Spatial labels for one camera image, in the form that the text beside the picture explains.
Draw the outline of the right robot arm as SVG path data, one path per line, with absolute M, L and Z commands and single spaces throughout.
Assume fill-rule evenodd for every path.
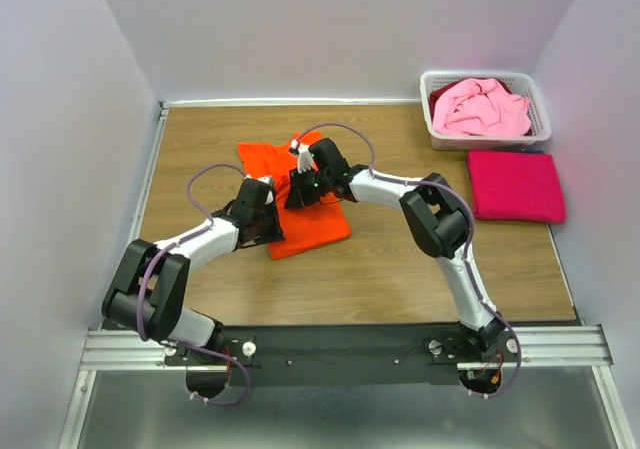
M 414 243 L 436 261 L 445 277 L 457 309 L 462 354 L 480 361 L 494 352 L 506 323 L 475 262 L 470 206 L 444 177 L 432 173 L 423 179 L 402 178 L 370 166 L 351 166 L 329 138 L 311 145 L 295 139 L 289 152 L 296 167 L 289 173 L 286 208 L 309 207 L 331 194 L 353 203 L 399 209 Z

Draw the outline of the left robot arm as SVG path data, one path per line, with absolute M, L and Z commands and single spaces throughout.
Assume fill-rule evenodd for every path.
M 102 316 L 143 340 L 187 345 L 201 364 L 223 350 L 223 324 L 184 305 L 189 276 L 213 259 L 284 239 L 274 179 L 247 177 L 235 199 L 170 239 L 128 244 L 101 306 Z

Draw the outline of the orange t-shirt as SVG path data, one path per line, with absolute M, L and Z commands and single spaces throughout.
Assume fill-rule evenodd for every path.
M 290 193 L 289 173 L 297 168 L 289 144 L 241 142 L 237 146 L 245 172 L 254 177 L 270 175 L 275 180 L 279 221 L 284 239 L 268 244 L 272 260 L 299 255 L 303 252 L 340 242 L 351 236 L 351 227 L 338 199 L 323 197 L 319 203 L 300 209 L 287 209 Z

